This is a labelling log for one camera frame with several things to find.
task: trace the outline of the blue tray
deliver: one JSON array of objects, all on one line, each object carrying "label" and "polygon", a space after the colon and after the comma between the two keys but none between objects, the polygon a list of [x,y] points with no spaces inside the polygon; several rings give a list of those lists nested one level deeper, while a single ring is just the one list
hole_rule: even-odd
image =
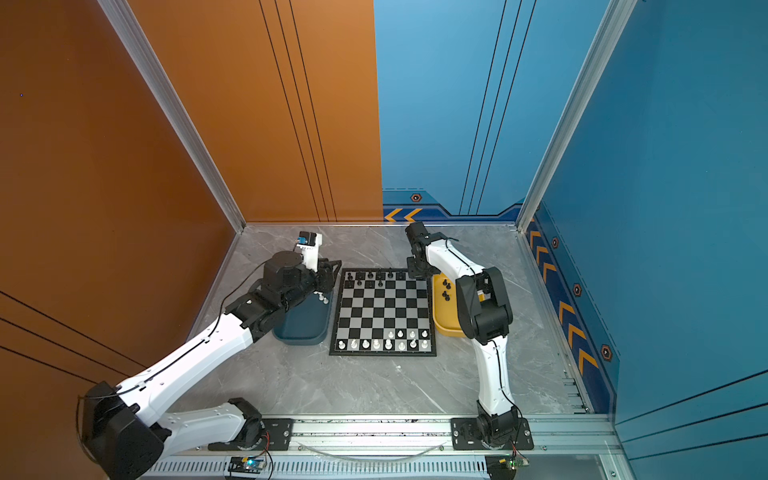
[{"label": "blue tray", "polygon": [[272,330],[275,337],[286,345],[322,343],[328,334],[333,294],[327,298],[328,303],[323,303],[313,293],[300,305],[289,310],[283,324]]}]

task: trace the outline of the chessboard frame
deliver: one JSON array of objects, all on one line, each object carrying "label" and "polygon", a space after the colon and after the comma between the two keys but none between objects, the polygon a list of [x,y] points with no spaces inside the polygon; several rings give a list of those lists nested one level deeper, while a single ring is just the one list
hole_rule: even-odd
[{"label": "chessboard frame", "polygon": [[339,290],[336,292],[335,295],[335,301],[336,301],[336,312],[333,316],[333,323],[331,324],[331,342],[329,344],[329,354],[334,356],[393,356],[393,357],[424,357],[424,356],[437,356],[437,341],[436,341],[436,330],[435,330],[435,319],[434,319],[434,313],[432,312],[432,281],[431,279],[427,279],[427,308],[429,309],[429,339],[432,344],[431,351],[429,352],[416,352],[413,350],[345,350],[345,351],[339,351],[335,347],[336,345],[336,332],[338,331],[339,326],[339,315],[341,313],[341,302],[342,302],[342,296],[343,296],[343,288],[344,288],[344,279],[346,278],[346,274],[348,272],[351,273],[357,273],[357,272],[370,272],[370,271],[376,271],[376,272],[384,272],[384,273],[400,273],[403,272],[406,274],[406,278],[408,275],[408,269],[406,268],[395,268],[395,267],[380,267],[380,266],[370,266],[370,267],[352,267],[352,268],[342,268],[341,272],[339,273]]}]

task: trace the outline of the yellow tray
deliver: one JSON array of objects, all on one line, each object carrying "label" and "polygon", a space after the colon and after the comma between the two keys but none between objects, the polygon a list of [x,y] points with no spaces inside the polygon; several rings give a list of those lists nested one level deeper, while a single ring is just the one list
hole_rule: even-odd
[{"label": "yellow tray", "polygon": [[[449,300],[443,297],[443,292],[448,293]],[[435,328],[445,336],[466,336],[458,324],[455,294],[456,286],[447,276],[442,273],[432,276],[432,317],[435,319]]]}]

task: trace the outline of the metal corner post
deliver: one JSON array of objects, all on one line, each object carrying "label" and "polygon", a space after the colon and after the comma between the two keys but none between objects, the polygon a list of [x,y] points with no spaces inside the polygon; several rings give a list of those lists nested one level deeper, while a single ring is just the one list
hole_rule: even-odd
[{"label": "metal corner post", "polygon": [[152,50],[144,31],[141,30],[141,26],[127,0],[98,0],[98,3],[176,131],[176,135],[178,135],[184,148],[187,149],[187,153],[216,198],[216,202],[230,221],[232,228],[237,233],[242,232],[245,228],[245,218],[232,197],[230,189],[224,183],[219,169],[205,147],[203,139],[200,138],[187,110],[181,103],[181,99],[174,90],[174,86],[166,75],[160,60]]},{"label": "metal corner post", "polygon": [[624,31],[624,26],[626,26],[632,10],[634,10],[635,3],[637,0],[611,0],[605,9],[598,33],[594,36],[587,57],[584,59],[584,64],[581,66],[571,90],[571,95],[563,109],[563,114],[560,116],[558,126],[554,129],[552,139],[549,141],[538,170],[536,170],[528,194],[525,196],[518,221],[515,222],[518,231],[525,231],[544,197],[544,192],[549,186],[554,171],[560,164],[560,159],[568,147],[568,142],[571,141],[571,136],[573,136],[576,126],[581,120],[595,87],[598,86],[600,76],[602,76],[605,65],[616,48],[621,32]]}]

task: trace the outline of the robotic arm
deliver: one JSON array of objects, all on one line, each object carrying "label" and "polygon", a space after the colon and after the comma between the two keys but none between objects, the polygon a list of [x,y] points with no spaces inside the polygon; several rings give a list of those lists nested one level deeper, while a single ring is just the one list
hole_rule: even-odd
[{"label": "robotic arm", "polygon": [[212,409],[166,413],[192,385],[280,325],[312,293],[333,291],[341,261],[319,258],[320,234],[301,232],[296,248],[264,263],[263,277],[193,339],[143,372],[84,398],[81,441],[112,480],[133,480],[176,452],[212,442],[248,449],[263,434],[261,414],[245,399]]},{"label": "robotic arm", "polygon": [[429,280],[444,273],[456,286],[458,323],[474,339],[480,375],[477,426],[482,441],[500,448],[516,434],[521,414],[512,401],[507,371],[507,335],[512,323],[504,279],[498,268],[484,268],[453,247],[442,233],[430,233],[422,222],[406,227],[413,257],[408,274]]}]

